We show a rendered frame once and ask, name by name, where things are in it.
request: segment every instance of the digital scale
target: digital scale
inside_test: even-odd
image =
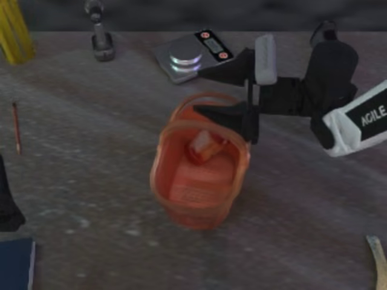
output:
[[[153,49],[161,68],[172,82],[179,84],[195,78],[198,70],[233,59],[233,54],[211,30],[164,43]]]

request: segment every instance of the table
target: table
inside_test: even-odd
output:
[[[297,117],[262,116],[261,139],[229,218],[210,232],[174,225],[149,189],[158,134],[201,91],[173,85],[149,49],[183,33],[115,33],[98,63],[89,33],[35,33],[37,56],[0,66],[0,149],[33,236],[37,290],[253,290],[374,287],[364,235],[387,242],[386,144],[330,158]],[[220,33],[239,52],[262,33]],[[305,73],[310,33],[274,33],[281,76]],[[359,53],[361,94],[387,76],[387,33],[340,33]],[[10,98],[19,99],[17,156]]]

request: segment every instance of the scale button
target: scale button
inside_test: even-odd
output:
[[[202,32],[200,34],[201,38],[209,38],[210,37],[210,34],[208,32]]]
[[[188,66],[199,62],[203,46],[195,38],[184,37],[174,42],[169,48],[169,57],[177,65]]]
[[[226,58],[229,57],[229,54],[228,54],[228,53],[219,53],[219,57],[220,57],[221,59],[226,59]]]

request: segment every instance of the dark blue notebook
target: dark blue notebook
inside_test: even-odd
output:
[[[33,239],[0,242],[0,289],[31,290],[34,261]]]

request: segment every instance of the pencil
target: pencil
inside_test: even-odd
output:
[[[18,119],[18,106],[16,102],[12,103],[13,108],[13,125],[15,127],[15,138],[16,138],[16,151],[19,155],[22,155],[22,145],[20,141],[20,131],[19,131],[19,119]]]

